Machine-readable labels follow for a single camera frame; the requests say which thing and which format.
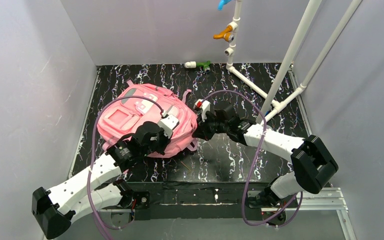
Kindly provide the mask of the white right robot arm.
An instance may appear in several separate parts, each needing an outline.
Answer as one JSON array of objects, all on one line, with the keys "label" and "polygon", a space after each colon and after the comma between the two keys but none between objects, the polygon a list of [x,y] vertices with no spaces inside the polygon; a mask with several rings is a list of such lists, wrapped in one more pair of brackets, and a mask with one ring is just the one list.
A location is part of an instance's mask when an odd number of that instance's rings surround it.
[{"label": "white right robot arm", "polygon": [[323,141],[315,135],[306,138],[264,129],[255,121],[241,118],[234,107],[222,102],[211,111],[208,101],[198,100],[197,129],[193,137],[205,141],[215,134],[226,134],[232,141],[249,147],[261,146],[292,164],[293,171],[275,178],[257,196],[258,200],[276,205],[280,200],[307,191],[318,194],[338,171],[339,166]]}]

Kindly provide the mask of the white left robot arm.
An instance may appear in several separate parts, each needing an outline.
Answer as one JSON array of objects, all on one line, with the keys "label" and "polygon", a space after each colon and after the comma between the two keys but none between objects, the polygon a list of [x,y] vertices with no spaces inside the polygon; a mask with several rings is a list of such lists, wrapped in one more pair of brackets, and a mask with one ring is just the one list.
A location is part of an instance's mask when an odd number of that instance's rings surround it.
[{"label": "white left robot arm", "polygon": [[134,132],[123,135],[98,159],[68,180],[49,189],[39,187],[32,194],[32,214],[48,240],[65,233],[78,219],[94,214],[104,227],[99,210],[121,206],[135,209],[140,202],[122,179],[101,187],[137,161],[152,153],[166,154],[179,121],[170,117],[157,123],[145,121]]}]

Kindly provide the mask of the pink student backpack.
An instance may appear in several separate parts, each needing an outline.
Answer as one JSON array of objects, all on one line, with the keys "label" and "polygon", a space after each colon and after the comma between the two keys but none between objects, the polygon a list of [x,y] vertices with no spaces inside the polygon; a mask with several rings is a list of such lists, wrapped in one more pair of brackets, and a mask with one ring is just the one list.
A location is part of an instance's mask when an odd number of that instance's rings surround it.
[{"label": "pink student backpack", "polygon": [[126,99],[112,103],[103,111],[97,124],[97,130],[104,139],[102,149],[105,151],[122,136],[134,133],[145,121],[157,123],[161,119],[160,108],[179,120],[174,129],[170,143],[164,154],[153,152],[150,158],[171,158],[185,149],[196,151],[198,141],[193,132],[197,129],[197,116],[186,104],[186,90],[182,98],[171,90],[150,83],[135,84],[131,80],[128,87],[120,94]]}]

